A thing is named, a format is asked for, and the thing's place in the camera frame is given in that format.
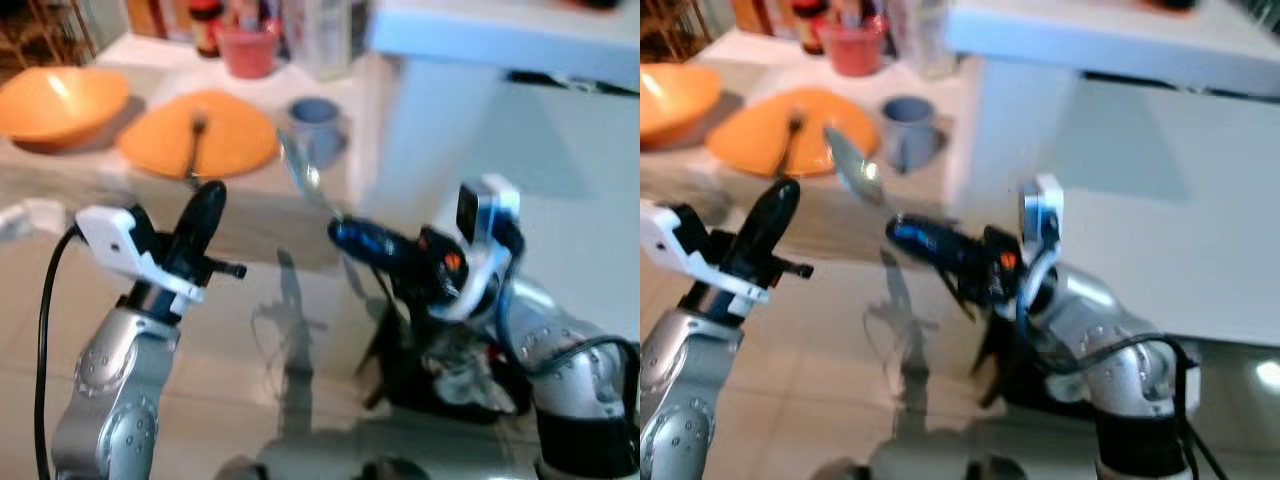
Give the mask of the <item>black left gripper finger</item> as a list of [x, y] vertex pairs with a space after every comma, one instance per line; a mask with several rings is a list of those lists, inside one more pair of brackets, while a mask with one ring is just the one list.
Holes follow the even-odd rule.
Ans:
[[211, 212], [212, 182], [200, 184], [172, 233], [172, 266], [196, 265], [205, 256], [205, 251], [212, 238], [209, 230], [209, 214]]
[[193, 268], [209, 269], [206, 251], [215, 236], [227, 204], [227, 186], [211, 180], [200, 186], [189, 201], [189, 260]]
[[794, 218], [800, 193], [800, 184], [795, 179], [778, 179], [758, 200], [758, 256], [776, 276], [787, 270], [786, 261], [774, 255], [774, 248]]
[[787, 202], [788, 182], [776, 180], [751, 206], [739, 230], [739, 274], [762, 276], [774, 265], [773, 248], [780, 241], [774, 224]]

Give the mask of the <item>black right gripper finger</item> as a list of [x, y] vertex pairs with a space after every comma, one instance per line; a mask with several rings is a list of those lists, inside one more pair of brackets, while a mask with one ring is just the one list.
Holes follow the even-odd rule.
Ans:
[[422, 251], [399, 232], [362, 218], [335, 218], [328, 224], [332, 243], [360, 262], [417, 262]]
[[922, 215], [896, 215], [884, 227], [891, 244], [925, 262], [966, 262], [982, 253], [978, 239]]
[[421, 250], [371, 251], [348, 250], [346, 255], [380, 273], [394, 282], [424, 285], [426, 280], [426, 253]]
[[965, 288], [986, 288], [986, 252], [964, 251], [908, 251], [913, 259], [952, 275]]

